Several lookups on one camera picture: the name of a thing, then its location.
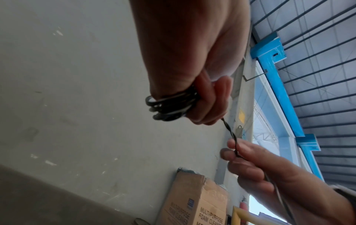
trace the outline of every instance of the red fire extinguisher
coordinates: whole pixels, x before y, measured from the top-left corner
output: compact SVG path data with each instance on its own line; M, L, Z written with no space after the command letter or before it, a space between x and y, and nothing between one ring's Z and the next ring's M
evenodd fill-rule
M244 210L248 211L248 203L247 203L247 199L245 198L245 196L243 196L243 199L240 202L240 209L244 209ZM247 224L246 220L241 220L240 225L246 225L246 224Z

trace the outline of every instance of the sleeve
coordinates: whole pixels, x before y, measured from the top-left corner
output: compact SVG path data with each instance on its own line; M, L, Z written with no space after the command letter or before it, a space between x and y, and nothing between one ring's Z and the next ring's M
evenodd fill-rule
M331 185L330 187L334 189L334 191L336 191L337 193L344 196L347 200L349 200L354 210L356 211L356 191L353 191L341 185Z

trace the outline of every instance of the hand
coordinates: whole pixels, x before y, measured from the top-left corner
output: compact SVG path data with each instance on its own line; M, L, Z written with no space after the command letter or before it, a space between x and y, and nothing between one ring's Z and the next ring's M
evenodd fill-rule
M155 99L193 83L201 99L187 117L212 125L228 108L229 77L245 53L248 0L131 0L141 53Z
M235 141L227 146L235 148ZM233 150L222 149L228 169L238 175L239 185L276 215L288 220L274 186L264 180L264 172L276 183L297 224L356 224L351 203L313 174L279 157L265 148L238 140L238 152L246 160L236 158Z

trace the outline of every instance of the metal roof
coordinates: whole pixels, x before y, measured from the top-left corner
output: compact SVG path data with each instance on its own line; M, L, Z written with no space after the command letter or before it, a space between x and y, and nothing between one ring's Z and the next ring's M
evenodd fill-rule
M355 0L252 0L256 42L278 32L276 67L328 184L356 190Z

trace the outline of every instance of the coiled wire bundle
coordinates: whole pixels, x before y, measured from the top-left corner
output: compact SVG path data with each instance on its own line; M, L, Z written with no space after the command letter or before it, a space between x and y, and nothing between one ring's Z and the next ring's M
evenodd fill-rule
M176 119L179 119L183 116L186 116L187 112L194 107L196 102L200 99L199 94L197 93L196 89L194 86L190 86L186 91L177 93L175 95L165 97L163 99L153 101L152 96L148 96L146 98L146 105L150 106L150 111L151 112L158 112L153 116L154 120L162 120L162 121L173 121ZM226 129L230 132L231 137L235 140L235 154L238 158L243 158L239 153L238 153L238 143L237 143L237 137L232 131L230 125L224 120L224 118L221 119L224 122L224 125ZM271 180L266 173L264 173L265 178L268 182L271 182L276 190L276 194L278 197L278 200L282 204L283 208L285 209L287 215L290 217L292 224L295 224L293 215L282 198L282 196L279 193L279 190L277 188L276 183Z

